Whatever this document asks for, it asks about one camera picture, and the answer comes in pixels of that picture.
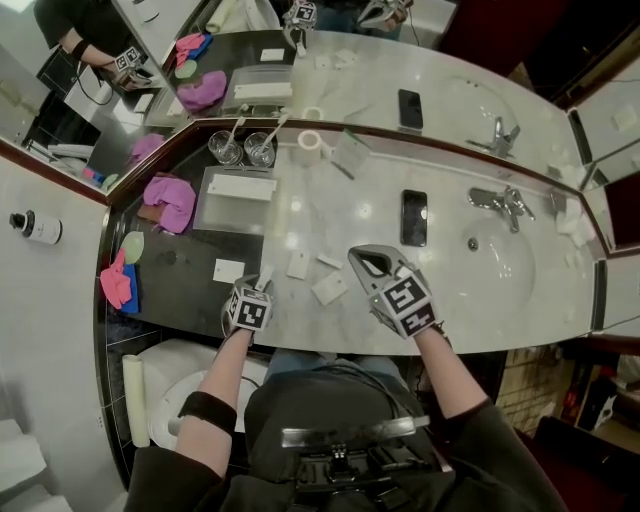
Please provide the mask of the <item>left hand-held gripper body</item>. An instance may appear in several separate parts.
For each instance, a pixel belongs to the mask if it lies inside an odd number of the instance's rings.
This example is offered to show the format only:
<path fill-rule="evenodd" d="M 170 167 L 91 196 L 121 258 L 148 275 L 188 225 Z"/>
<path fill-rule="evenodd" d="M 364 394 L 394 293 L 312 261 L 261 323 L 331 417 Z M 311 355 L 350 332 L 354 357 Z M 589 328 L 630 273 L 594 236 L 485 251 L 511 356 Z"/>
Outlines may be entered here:
<path fill-rule="evenodd" d="M 238 329 L 262 332 L 272 317 L 272 297 L 245 285 L 235 285 L 222 310 L 225 336 Z"/>

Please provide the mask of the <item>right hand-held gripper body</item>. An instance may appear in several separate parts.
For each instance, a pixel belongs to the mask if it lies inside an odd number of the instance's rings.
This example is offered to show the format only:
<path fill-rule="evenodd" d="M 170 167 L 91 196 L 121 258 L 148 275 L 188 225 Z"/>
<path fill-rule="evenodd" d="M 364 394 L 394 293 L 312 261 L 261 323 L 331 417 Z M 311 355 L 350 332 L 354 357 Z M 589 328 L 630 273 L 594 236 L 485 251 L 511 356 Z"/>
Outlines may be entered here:
<path fill-rule="evenodd" d="M 401 265 L 392 277 L 369 294 L 374 316 L 403 339 L 433 327 L 433 296 L 421 272 Z"/>

